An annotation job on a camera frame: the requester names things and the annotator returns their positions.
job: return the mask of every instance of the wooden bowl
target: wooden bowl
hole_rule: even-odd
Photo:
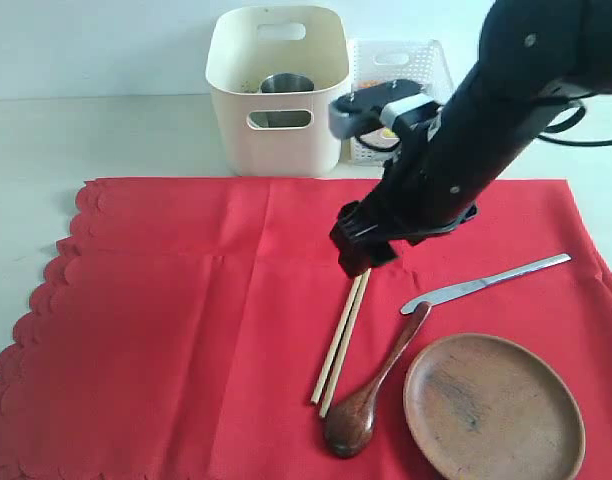
[[[565,480],[581,468],[579,408],[557,374],[510,341],[445,337],[413,361],[406,421],[447,480]]]

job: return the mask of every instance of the knife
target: knife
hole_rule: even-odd
[[[413,298],[410,302],[408,302],[401,308],[400,312],[403,315],[408,315],[409,313],[413,313],[413,311],[415,311],[415,308],[420,302],[429,302],[433,305],[449,302],[450,300],[463,297],[464,295],[469,295],[473,292],[476,292],[477,290],[490,287],[491,285],[503,282],[504,280],[510,280],[511,278],[520,277],[527,273],[536,272],[543,268],[559,265],[560,263],[564,263],[569,260],[570,256],[565,253],[562,253],[560,255],[555,255],[554,257],[545,258],[537,262],[529,263],[528,265],[524,265],[522,267],[517,267],[512,270],[508,270],[507,272],[498,273],[497,275],[491,275],[490,277],[484,277],[478,280],[458,283],[449,287],[433,290],[432,292],[428,292],[423,295],[420,295],[419,297]]]

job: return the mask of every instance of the metal cup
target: metal cup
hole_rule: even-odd
[[[312,92],[313,81],[297,73],[276,73],[264,80],[259,88],[261,93]],[[304,110],[267,112],[270,128],[305,127],[311,121],[311,114]]]

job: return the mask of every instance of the white basket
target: white basket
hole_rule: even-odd
[[[353,39],[348,44],[353,70],[353,90],[371,83],[407,78],[424,85],[425,92],[438,103],[448,101],[454,91],[444,52],[439,42],[407,42]],[[387,129],[362,137],[379,147],[390,147],[397,138]],[[381,164],[390,154],[375,152],[351,140],[351,162]]]
[[[260,35],[266,26],[301,26],[302,39]],[[275,73],[310,78],[313,92],[262,94]],[[245,7],[219,18],[206,65],[213,107],[230,166],[240,175],[319,176],[339,161],[341,142],[328,128],[328,105],[350,91],[341,19],[313,6]],[[262,128],[253,112],[306,110],[304,127]]]

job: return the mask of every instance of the table surface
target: table surface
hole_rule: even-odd
[[[589,110],[563,138],[612,138],[612,97],[593,99]],[[0,351],[28,311],[55,241],[68,236],[85,180],[228,175],[206,95],[0,101]],[[380,168],[343,161],[328,177],[380,175]],[[612,148],[537,141],[502,178],[566,178],[612,269]]]

